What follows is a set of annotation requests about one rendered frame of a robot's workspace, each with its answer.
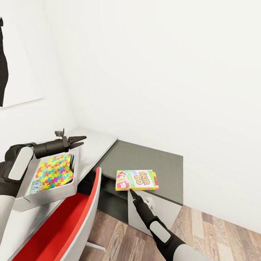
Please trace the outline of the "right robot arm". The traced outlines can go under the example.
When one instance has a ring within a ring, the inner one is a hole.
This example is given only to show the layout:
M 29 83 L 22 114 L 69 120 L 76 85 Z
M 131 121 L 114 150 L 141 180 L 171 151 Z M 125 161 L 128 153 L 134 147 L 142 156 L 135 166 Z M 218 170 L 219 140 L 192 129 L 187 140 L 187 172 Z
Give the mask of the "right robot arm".
M 150 208 L 154 210 L 156 206 L 152 198 L 147 197 L 143 201 L 142 197 L 132 189 L 130 189 L 130 193 L 135 199 L 133 203 L 139 216 L 147 229 L 150 230 L 158 250 L 166 261 L 211 261 L 187 245 L 170 231 L 157 216 L 153 215 Z

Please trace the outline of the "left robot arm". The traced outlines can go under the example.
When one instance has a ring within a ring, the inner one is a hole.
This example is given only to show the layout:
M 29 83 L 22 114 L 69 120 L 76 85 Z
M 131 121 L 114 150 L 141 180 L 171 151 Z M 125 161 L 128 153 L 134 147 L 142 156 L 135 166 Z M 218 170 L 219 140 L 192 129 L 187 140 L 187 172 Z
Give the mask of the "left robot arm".
M 5 154 L 5 161 L 0 162 L 0 245 L 4 231 L 28 165 L 33 158 L 37 159 L 69 152 L 69 149 L 83 145 L 86 136 L 66 137 L 64 128 L 56 126 L 54 140 L 42 143 L 16 144 Z

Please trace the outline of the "jigsaw puzzle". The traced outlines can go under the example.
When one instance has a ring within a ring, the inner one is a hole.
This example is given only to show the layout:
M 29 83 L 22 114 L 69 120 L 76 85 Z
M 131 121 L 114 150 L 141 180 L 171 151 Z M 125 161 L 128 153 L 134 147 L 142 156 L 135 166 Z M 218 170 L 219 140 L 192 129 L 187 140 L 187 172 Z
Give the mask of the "jigsaw puzzle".
M 57 159 L 37 172 L 45 190 L 66 185 L 74 178 L 67 164 L 58 165 L 59 161 Z
M 60 160 L 59 163 L 57 163 L 58 165 L 61 165 L 63 162 L 65 162 L 67 164 L 67 166 L 69 167 L 70 169 L 70 160 L 71 160 L 71 155 L 72 154 L 66 154 L 66 155 L 60 155 L 60 156 L 54 156 L 52 158 L 49 158 L 48 159 L 48 163 L 45 163 L 44 161 L 41 162 L 40 166 L 39 166 L 39 170 L 41 170 L 42 168 L 46 167 L 47 165 L 51 164 L 52 162 L 56 161 L 56 160 Z M 38 170 L 38 171 L 39 171 Z M 37 171 L 37 172 L 38 172 Z M 70 170 L 71 171 L 71 170 Z M 39 178 L 38 177 L 38 173 L 35 177 L 36 179 Z

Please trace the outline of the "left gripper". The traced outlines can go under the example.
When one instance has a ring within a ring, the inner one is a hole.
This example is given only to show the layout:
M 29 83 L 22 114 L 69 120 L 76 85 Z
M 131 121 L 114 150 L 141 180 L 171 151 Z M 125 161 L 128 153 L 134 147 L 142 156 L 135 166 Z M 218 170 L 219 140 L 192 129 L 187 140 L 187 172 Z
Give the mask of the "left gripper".
M 69 152 L 69 149 L 71 150 L 80 145 L 83 145 L 83 142 L 78 141 L 84 140 L 86 138 L 86 136 L 75 136 L 68 138 L 66 136 L 63 136 L 60 140 L 45 141 L 47 154 L 48 156 L 51 156 L 63 152 Z

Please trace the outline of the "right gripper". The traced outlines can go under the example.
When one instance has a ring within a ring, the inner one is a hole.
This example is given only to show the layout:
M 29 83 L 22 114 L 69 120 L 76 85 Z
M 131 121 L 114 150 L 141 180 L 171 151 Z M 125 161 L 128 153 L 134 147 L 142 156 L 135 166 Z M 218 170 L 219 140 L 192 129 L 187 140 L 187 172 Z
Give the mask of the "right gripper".
M 143 201 L 141 196 L 137 195 L 132 189 L 130 189 L 130 193 L 131 193 L 133 199 L 135 199 L 133 201 L 133 203 L 136 207 L 136 210 L 137 210 L 139 216 L 141 217 L 141 219 L 143 220 L 145 213 L 152 212 L 152 211 L 149 209 L 147 204 Z

